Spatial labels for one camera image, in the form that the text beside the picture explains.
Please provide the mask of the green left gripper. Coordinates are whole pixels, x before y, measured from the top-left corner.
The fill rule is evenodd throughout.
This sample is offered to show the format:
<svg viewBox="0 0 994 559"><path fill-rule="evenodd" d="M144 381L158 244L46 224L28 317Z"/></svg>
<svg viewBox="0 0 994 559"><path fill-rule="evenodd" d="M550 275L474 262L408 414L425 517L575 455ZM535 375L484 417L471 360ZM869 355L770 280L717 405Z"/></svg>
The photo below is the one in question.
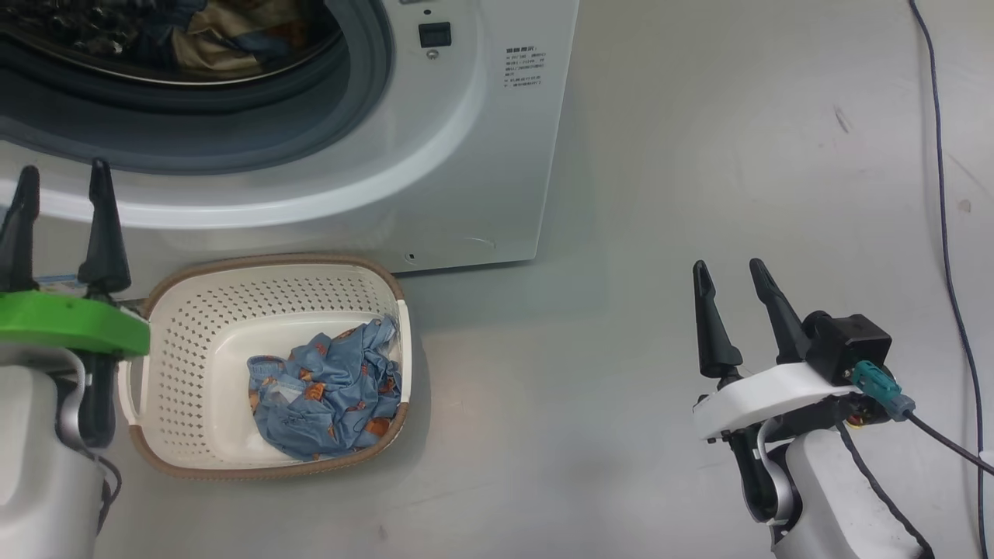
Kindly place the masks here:
<svg viewBox="0 0 994 559"><path fill-rule="evenodd" d="M78 281L88 296L113 296L131 287L127 249L109 162L93 159L89 201L92 223ZM34 279L34 224L40 211L40 175L20 173L1 232L1 339L51 348L138 357L149 353L151 329L127 309L97 300L38 290Z"/></svg>

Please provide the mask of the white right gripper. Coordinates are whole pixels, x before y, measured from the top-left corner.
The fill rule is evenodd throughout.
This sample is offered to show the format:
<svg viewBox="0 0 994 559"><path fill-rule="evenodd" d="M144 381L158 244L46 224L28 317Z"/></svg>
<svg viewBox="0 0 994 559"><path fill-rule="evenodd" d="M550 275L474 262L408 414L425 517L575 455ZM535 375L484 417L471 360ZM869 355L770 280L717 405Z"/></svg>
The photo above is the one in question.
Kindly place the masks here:
<svg viewBox="0 0 994 559"><path fill-rule="evenodd" d="M810 339L787 297L762 259L750 259L749 271L757 297L763 302L777 344L777 366L742 378L742 354L728 338L716 305L716 286L706 262L693 264L693 308L698 339L700 375L735 380L693 406L693 427L700 441L720 439L739 429L774 418L780 425L771 441L830 429L830 398L860 396L860 389L844 381L835 386L805 361Z"/></svg>

